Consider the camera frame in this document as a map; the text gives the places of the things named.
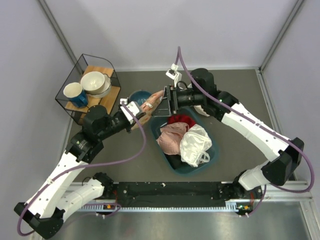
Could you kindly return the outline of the floral mesh laundry bag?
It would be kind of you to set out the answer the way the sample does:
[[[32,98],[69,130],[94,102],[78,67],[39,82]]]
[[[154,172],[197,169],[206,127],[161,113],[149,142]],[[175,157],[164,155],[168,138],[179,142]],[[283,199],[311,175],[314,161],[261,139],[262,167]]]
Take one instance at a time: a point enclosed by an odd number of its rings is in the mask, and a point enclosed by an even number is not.
[[[163,96],[164,90],[157,91],[151,94],[151,96],[142,105],[140,105],[141,110],[145,113],[145,115],[139,119],[139,123],[142,126],[151,119],[153,111],[160,104]]]

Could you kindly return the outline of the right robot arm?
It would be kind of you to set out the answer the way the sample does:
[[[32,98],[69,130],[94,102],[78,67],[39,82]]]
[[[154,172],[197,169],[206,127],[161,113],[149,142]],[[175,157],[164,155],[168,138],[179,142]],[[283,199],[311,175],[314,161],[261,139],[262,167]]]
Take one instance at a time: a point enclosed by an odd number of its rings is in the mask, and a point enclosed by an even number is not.
[[[205,68],[188,73],[191,87],[185,89],[179,87],[182,75],[177,65],[165,74],[173,84],[165,86],[160,98],[165,106],[158,111],[173,116],[182,107],[201,106],[207,115],[237,131],[265,156],[263,164],[242,171],[234,179],[232,190],[237,197],[245,198],[254,188],[266,184],[283,188],[304,156],[305,144],[300,138],[285,137],[254,117],[236,97],[219,90],[213,74]]]

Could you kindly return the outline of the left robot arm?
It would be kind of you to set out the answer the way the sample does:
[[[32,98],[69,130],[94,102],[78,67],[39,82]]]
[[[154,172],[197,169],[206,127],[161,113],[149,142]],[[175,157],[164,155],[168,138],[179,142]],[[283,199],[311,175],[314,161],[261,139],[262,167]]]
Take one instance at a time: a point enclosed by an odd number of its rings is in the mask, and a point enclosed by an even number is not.
[[[122,102],[119,110],[110,116],[104,106],[90,107],[83,119],[80,132],[74,135],[61,155],[60,161],[41,188],[26,202],[14,207],[18,214],[17,233],[21,237],[38,233],[44,239],[53,237],[67,219],[93,199],[109,198],[114,187],[108,177],[99,173],[89,182],[64,195],[75,178],[86,168],[101,167],[93,159],[103,149],[103,140],[122,130],[130,132],[134,125],[146,134],[140,118],[145,115],[135,102]]]

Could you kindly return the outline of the red bra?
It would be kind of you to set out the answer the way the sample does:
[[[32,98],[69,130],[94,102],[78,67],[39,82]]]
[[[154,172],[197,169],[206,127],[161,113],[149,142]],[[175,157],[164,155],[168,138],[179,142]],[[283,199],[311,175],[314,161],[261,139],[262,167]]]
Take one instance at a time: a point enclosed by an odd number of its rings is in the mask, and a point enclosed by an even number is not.
[[[167,124],[173,124],[173,123],[186,123],[188,124],[189,128],[192,128],[196,122],[193,118],[186,114],[176,114],[172,115],[167,119]]]

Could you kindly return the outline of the pink bra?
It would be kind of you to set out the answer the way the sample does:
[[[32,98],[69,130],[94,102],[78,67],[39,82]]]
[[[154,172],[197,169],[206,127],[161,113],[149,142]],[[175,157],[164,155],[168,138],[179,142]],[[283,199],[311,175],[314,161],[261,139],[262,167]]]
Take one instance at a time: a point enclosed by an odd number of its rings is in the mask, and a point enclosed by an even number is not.
[[[166,155],[180,155],[180,143],[184,135],[190,129],[185,122],[174,122],[160,129],[160,136],[156,142]]]

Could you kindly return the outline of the white insulated lunch bag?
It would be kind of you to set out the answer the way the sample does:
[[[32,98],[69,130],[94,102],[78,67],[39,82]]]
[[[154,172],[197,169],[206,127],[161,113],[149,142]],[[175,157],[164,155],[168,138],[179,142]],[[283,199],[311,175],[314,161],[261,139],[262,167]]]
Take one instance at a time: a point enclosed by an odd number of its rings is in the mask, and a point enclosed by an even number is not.
[[[205,110],[202,108],[201,105],[195,105],[193,108],[198,114],[200,114],[202,116],[205,116],[205,117],[210,116],[208,113],[205,112]]]

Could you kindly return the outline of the white bra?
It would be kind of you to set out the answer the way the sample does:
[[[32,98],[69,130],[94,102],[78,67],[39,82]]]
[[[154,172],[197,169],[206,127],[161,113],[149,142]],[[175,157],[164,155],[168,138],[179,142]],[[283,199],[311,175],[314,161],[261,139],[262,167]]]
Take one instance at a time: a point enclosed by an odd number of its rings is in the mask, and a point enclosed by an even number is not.
[[[180,142],[181,160],[193,168],[208,163],[210,155],[207,151],[212,145],[212,140],[206,130],[199,124],[195,124],[187,131]]]

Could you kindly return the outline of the teal plastic basin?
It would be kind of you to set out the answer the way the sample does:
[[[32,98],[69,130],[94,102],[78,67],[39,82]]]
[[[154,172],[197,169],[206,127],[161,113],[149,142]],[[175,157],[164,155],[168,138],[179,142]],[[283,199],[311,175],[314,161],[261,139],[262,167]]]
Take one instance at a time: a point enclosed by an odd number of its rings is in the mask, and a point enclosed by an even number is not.
[[[170,117],[152,117],[150,128],[164,160],[179,175],[196,174],[219,158],[216,141],[189,107]]]

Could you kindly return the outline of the dark blue ceramic bowl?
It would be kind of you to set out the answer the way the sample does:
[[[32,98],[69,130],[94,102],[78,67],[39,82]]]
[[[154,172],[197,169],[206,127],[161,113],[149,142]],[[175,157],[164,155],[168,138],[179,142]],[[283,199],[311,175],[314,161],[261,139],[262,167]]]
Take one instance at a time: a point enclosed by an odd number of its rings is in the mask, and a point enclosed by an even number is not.
[[[141,106],[151,95],[152,94],[146,90],[137,90],[129,96],[128,100],[130,102],[134,101]]]

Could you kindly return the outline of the white bowl underneath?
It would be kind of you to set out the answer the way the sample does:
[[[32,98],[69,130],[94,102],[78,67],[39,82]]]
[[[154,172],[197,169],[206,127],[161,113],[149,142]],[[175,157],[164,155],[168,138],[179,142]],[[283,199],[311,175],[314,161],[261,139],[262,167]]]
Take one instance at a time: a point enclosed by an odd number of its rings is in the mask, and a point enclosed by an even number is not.
[[[112,88],[111,79],[109,78],[109,76],[107,74],[104,74],[104,78],[105,78],[105,81],[104,81],[104,87],[103,87],[102,92],[99,94],[88,94],[89,97],[92,97],[95,99],[101,99],[109,94],[109,92],[111,91],[111,88]]]

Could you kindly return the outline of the cream ceramic bowl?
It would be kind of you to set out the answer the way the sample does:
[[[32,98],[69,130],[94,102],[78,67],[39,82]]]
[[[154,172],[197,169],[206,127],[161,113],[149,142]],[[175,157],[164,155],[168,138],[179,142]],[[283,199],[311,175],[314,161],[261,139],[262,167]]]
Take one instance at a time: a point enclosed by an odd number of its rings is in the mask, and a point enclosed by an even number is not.
[[[105,87],[105,83],[105,76],[98,71],[89,72],[85,74],[80,80],[82,88],[91,95],[102,93]]]

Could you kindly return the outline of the black garment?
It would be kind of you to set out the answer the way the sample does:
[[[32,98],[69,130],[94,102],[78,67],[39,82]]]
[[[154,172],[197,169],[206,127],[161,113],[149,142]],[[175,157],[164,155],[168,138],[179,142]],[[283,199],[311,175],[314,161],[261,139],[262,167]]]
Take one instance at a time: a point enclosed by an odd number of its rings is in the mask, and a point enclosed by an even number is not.
[[[170,166],[174,170],[180,169],[186,165],[186,163],[181,160],[181,156],[178,154],[176,154],[176,155],[167,155],[166,154],[166,158],[167,158],[168,163],[170,164]]]

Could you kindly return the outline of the blue mug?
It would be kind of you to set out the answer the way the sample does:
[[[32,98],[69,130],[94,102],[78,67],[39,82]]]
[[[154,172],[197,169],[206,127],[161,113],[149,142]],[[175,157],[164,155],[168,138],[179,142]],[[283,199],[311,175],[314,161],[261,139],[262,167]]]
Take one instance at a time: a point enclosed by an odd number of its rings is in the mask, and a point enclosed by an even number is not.
[[[63,89],[64,96],[77,108],[84,108],[88,105],[88,97],[82,85],[72,82]]]

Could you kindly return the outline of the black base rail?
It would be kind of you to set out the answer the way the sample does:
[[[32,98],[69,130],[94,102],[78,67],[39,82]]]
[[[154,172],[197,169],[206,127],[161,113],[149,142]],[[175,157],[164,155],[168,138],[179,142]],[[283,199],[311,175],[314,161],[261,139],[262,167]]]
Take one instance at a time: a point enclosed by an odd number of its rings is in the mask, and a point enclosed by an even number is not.
[[[235,189],[231,183],[205,182],[119,182],[109,185],[100,202],[116,202],[122,207],[218,207],[229,200],[255,199],[249,192]]]

